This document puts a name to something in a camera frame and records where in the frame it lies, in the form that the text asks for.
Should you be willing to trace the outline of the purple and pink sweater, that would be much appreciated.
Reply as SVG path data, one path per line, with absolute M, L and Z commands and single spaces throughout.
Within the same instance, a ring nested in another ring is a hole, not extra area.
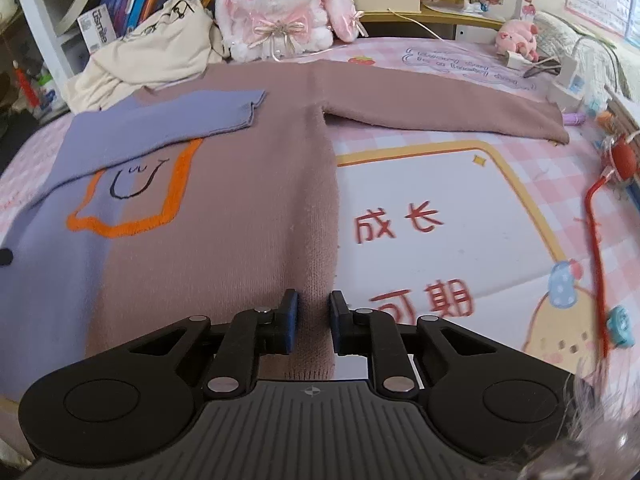
M 215 64 L 74 117 L 1 244 L 1 394 L 192 314 L 302 297 L 275 378 L 333 374 L 326 297 L 338 188 L 326 118 L 567 143 L 551 104 L 460 79 L 333 62 Z

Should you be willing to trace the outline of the pink checked table mat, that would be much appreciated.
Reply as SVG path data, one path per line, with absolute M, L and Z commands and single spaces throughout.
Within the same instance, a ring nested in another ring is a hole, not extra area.
M 398 65 L 430 74 L 425 50 Z M 597 329 L 582 196 L 591 146 L 488 132 L 394 130 L 328 116 L 338 188 L 332 289 L 411 323 L 436 313 L 591 376 Z

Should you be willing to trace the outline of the cream canvas bag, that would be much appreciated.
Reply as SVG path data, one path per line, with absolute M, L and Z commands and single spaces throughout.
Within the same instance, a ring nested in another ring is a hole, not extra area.
M 90 55 L 84 70 L 66 81 L 64 100 L 74 114 L 106 110 L 142 87 L 198 76 L 228 55 L 201 0 L 167 0 L 132 32 Z

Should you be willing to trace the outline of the white pink plush bunny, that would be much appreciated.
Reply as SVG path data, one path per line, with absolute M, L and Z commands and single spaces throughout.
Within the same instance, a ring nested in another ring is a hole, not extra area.
M 352 0 L 215 0 L 215 20 L 233 61 L 281 61 L 367 35 Z

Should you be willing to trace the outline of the small pink pig plush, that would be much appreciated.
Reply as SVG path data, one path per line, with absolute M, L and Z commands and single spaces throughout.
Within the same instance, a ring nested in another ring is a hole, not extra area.
M 530 62 L 537 62 L 538 27 L 529 21 L 510 20 L 505 22 L 497 32 L 495 40 L 497 53 L 518 53 Z

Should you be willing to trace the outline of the white usmile box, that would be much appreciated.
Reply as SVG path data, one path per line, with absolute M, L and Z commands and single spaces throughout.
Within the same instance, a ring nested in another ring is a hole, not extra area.
M 117 38 L 110 14 L 104 3 L 81 14 L 77 19 L 77 24 L 90 54 Z

